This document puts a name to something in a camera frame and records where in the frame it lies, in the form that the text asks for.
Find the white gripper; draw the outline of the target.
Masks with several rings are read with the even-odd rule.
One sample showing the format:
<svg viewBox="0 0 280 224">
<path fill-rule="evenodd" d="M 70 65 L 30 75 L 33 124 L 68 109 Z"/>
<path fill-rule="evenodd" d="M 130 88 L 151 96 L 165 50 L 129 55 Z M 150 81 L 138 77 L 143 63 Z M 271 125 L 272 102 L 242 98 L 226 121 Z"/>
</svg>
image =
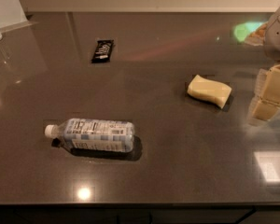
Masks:
<svg viewBox="0 0 280 224">
<path fill-rule="evenodd" d="M 280 7 L 268 20 L 265 38 L 265 54 L 280 62 Z M 251 118 L 268 121 L 280 109 L 280 63 L 269 70 L 260 69 L 256 78 L 255 96 L 251 101 Z"/>
</svg>

